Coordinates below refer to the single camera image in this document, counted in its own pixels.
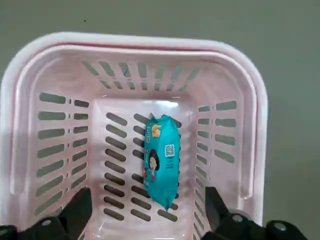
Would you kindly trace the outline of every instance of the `wet wipes package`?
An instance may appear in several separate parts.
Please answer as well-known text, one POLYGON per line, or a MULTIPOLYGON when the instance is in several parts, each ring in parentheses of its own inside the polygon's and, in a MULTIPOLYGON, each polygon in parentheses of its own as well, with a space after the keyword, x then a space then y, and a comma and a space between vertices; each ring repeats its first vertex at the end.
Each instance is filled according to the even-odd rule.
POLYGON ((152 117, 144 137, 143 183, 149 196, 168 210, 178 192, 180 136, 170 116, 152 117))

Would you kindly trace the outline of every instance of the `pink plastic basket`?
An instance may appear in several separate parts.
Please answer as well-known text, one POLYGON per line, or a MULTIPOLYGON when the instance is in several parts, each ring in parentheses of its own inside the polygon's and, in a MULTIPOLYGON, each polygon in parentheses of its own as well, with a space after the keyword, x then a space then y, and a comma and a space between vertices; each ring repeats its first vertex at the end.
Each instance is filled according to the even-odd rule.
POLYGON ((55 33, 25 46, 1 84, 0 223, 26 229, 92 191, 85 239, 194 239, 204 187, 262 222, 267 93, 216 41, 55 33), (179 190, 165 212, 142 184, 145 123, 172 116, 179 190))

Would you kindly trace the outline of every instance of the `gray floor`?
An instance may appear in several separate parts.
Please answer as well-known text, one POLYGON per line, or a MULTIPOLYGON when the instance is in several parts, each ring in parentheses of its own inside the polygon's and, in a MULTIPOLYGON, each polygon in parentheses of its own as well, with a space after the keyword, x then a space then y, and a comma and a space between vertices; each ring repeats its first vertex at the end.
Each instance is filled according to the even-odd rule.
POLYGON ((211 39, 242 50, 268 91, 264 222, 320 239, 320 1, 1 0, 0 75, 26 43, 59 31, 211 39))

